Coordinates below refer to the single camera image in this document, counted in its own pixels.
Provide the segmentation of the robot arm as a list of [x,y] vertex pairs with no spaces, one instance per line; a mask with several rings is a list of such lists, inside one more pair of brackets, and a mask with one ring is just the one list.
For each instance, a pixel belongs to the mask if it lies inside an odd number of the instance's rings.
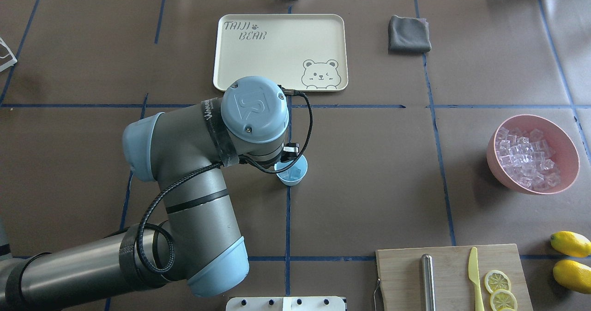
[[135,177],[160,193],[136,225],[87,245],[1,265],[3,311],[60,311],[186,280],[209,298],[249,273],[222,168],[249,164],[275,174],[308,143],[286,143],[288,90],[262,76],[233,82],[222,98],[129,124],[122,142]]

